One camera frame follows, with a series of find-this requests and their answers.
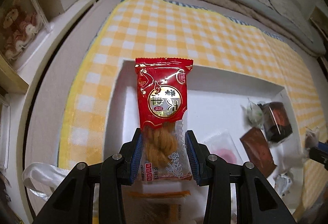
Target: white tray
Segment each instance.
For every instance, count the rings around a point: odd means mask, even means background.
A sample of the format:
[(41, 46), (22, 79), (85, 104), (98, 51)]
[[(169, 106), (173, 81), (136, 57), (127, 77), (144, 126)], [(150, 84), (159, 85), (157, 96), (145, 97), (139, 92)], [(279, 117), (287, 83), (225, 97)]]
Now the white tray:
[[(302, 147), (286, 90), (265, 80), (200, 66), (194, 66), (188, 74), (187, 87), (188, 129), (193, 130), (198, 142), (227, 129), (243, 162), (249, 161), (239, 140), (251, 128), (245, 118), (248, 98), (255, 103), (283, 102), (293, 134), (285, 142), (270, 148), (277, 168), (268, 181), (274, 186), (273, 178), (292, 167), (294, 183), (283, 201), (293, 213), (300, 203), (303, 185)], [(117, 153), (123, 143), (131, 141), (137, 127), (140, 123), (134, 61), (123, 61), (109, 105), (104, 158)], [(208, 188), (198, 187), (192, 180), (183, 181), (182, 189), (191, 191), (189, 214), (192, 212), (193, 218), (204, 216)]]

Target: white shelf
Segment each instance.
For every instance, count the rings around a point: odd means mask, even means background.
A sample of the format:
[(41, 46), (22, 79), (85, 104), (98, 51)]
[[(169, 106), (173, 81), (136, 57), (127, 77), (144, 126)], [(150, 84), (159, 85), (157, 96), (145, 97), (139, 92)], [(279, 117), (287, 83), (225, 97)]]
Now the white shelf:
[(10, 140), (9, 140), (9, 162), (6, 171), (11, 187), (7, 187), (11, 198), (10, 207), (24, 221), (25, 224), (32, 223), (32, 215), (28, 207), (25, 189), (22, 181), (23, 172), (23, 140), (28, 110), (31, 105), (36, 86), (40, 76), (48, 63), (54, 50), (72, 27), (75, 21), (96, 0), (78, 0), (64, 14), (56, 17), (50, 23), (52, 31), (45, 36), (32, 55), (19, 68), (19, 76), (29, 84), (25, 95), (11, 94), (9, 103), (10, 115)]

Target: bed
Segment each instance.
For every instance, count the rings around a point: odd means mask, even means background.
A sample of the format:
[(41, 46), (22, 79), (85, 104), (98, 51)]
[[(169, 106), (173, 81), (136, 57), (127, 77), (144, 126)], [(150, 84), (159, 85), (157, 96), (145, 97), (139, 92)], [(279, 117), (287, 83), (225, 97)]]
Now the bed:
[[(32, 162), (43, 162), (58, 165), (59, 144), (63, 139), (62, 126), (67, 119), (67, 98), (80, 65), (95, 41), (98, 32), (112, 10), (122, 0), (99, 0), (80, 20), (59, 49), (45, 75), (35, 100), (27, 132), (25, 166)], [(323, 109), (325, 121), (328, 121), (328, 82), (314, 57), (325, 53), (324, 45), (318, 33), (300, 15), (299, 10), (290, 0), (165, 0), (183, 5), (193, 5), (218, 12), (236, 19), (245, 25), (251, 25), (263, 32), (276, 36), (297, 52), (311, 73), (314, 86)], [(93, 141), (101, 145), (102, 141)], [(102, 159), (97, 153), (95, 160)], [(321, 189), (314, 189), (309, 198), (310, 204), (319, 195)], [(44, 201), (28, 195), (36, 213)]]

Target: wrapped candy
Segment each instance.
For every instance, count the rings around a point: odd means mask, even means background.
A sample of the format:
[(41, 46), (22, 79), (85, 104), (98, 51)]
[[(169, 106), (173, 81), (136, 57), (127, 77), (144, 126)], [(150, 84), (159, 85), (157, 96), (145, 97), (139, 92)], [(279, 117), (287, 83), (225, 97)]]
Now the wrapped candy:
[(144, 148), (141, 180), (191, 179), (184, 146), (187, 83), (192, 60), (137, 58), (137, 98)]

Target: checkered cloth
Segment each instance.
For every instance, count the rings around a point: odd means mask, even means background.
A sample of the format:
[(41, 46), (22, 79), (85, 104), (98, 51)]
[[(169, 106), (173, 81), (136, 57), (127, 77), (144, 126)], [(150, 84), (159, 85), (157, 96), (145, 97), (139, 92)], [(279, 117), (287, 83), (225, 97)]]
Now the checkered cloth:
[[(61, 131), (59, 166), (102, 162), (107, 106), (124, 59), (182, 57), (195, 65), (229, 70), (284, 86), (297, 119), (301, 141), (305, 127), (327, 129), (320, 100), (301, 57), (287, 44), (253, 26), (218, 13), (162, 0), (125, 0), (104, 24), (73, 82)], [(302, 202), (311, 206), (328, 173), (305, 164)]]

